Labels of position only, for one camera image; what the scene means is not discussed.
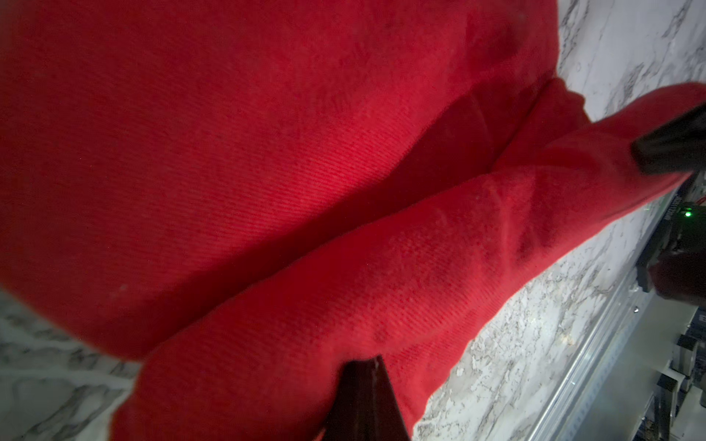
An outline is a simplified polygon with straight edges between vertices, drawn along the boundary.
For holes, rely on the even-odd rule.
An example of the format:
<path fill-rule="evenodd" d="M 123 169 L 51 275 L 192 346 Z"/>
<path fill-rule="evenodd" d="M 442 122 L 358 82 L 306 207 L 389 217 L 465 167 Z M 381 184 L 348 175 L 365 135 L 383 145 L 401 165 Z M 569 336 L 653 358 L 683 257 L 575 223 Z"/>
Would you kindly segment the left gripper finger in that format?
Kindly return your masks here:
<path fill-rule="evenodd" d="M 351 361 L 342 370 L 323 440 L 409 441 L 381 356 Z"/>

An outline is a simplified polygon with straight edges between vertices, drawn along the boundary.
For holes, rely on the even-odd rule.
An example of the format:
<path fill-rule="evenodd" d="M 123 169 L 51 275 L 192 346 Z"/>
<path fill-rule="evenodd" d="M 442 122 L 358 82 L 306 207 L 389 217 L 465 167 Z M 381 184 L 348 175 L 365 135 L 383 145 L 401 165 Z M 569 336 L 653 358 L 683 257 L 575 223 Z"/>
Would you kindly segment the red long pants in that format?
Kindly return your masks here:
<path fill-rule="evenodd" d="M 1 283 L 143 367 L 113 440 L 319 440 L 377 356 L 412 434 L 526 283 L 678 187 L 591 121 L 553 1 L 5 1 Z"/>

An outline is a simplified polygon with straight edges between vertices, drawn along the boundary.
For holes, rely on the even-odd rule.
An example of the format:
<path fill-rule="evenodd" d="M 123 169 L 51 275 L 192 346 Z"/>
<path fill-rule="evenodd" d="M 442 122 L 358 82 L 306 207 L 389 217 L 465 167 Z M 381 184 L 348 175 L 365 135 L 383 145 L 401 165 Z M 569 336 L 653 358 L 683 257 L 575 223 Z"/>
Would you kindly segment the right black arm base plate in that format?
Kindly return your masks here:
<path fill-rule="evenodd" d="M 654 288 L 649 276 L 663 254 L 698 251 L 705 247 L 705 173 L 692 175 L 667 200 L 662 217 L 635 264 L 637 284 Z"/>

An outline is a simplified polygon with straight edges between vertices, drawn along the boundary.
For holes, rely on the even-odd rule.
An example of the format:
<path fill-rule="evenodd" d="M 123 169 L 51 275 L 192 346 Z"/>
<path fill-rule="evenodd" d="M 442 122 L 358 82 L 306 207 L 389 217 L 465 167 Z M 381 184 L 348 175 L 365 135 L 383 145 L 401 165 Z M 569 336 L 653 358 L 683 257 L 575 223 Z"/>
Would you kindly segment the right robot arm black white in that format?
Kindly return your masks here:
<path fill-rule="evenodd" d="M 638 138 L 632 143 L 631 153 L 645 175 L 688 173 L 694 178 L 705 170 L 705 106 L 693 108 Z M 705 305 L 704 245 L 666 251 L 643 273 L 660 297 L 697 307 Z"/>

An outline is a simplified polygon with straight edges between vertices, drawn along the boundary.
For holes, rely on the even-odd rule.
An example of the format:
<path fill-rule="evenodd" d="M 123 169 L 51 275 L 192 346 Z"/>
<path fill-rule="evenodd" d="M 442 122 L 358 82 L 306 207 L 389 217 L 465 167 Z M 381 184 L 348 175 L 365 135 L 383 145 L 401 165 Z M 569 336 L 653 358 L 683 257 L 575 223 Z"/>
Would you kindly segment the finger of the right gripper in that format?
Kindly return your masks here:
<path fill-rule="evenodd" d="M 638 138 L 631 154 L 645 175 L 704 171 L 705 105 Z"/>

